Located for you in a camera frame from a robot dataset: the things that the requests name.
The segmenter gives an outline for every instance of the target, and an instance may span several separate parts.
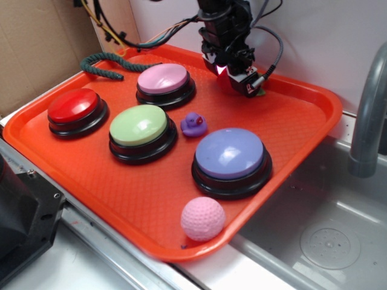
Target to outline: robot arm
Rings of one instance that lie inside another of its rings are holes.
[[[253,66],[254,48],[246,43],[252,14],[245,0],[198,0],[198,17],[205,27],[201,50],[207,68],[217,76],[218,68],[226,67],[231,86],[246,97],[255,96],[264,77]]]

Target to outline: rubber duck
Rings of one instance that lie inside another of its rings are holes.
[[[206,119],[197,113],[188,113],[186,118],[181,121],[180,128],[185,136],[202,136],[207,131]]]

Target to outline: rope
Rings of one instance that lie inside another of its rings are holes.
[[[95,66],[93,66],[93,64],[97,63],[100,60],[112,60],[113,62],[118,63],[124,69],[127,69],[128,71],[135,71],[138,73],[142,73],[147,68],[150,68],[151,66],[159,64],[159,63],[155,63],[152,65],[142,65],[137,63],[131,63],[131,62],[127,62],[125,59],[123,59],[122,57],[114,53],[104,52],[104,53],[92,54],[91,56],[84,58],[80,62],[80,68],[82,71],[86,71],[87,73],[95,74],[100,77],[107,77],[112,80],[123,80],[123,75],[117,72],[108,71],[108,70],[96,68]]]

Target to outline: pink ball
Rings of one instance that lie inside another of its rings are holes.
[[[188,237],[206,242],[217,236],[224,227],[226,213],[216,200],[208,197],[189,201],[181,214],[181,227]]]

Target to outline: orange tray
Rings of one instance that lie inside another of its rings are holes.
[[[124,109],[138,104],[136,72],[125,71],[114,62],[99,62],[99,68],[122,73],[124,81],[81,72],[18,112],[3,134],[9,144],[122,236],[166,262],[204,257],[225,245],[342,115],[342,105],[332,92],[276,75],[264,84],[264,96],[223,94],[201,55],[169,45],[142,53],[128,50],[125,58],[134,63],[180,63],[190,72],[197,84],[196,96],[183,107],[168,111],[177,126],[188,112],[195,111],[206,118],[209,132],[226,127],[254,132],[272,156],[272,178],[256,195],[219,201],[227,219],[214,239],[194,242],[180,227],[183,207],[202,195],[190,173],[201,138],[186,138],[178,130],[174,148],[158,161],[142,166],[122,164],[109,151],[111,121]],[[93,89],[108,103],[110,116],[87,137],[59,140],[48,129],[47,107],[56,97],[75,88]]]

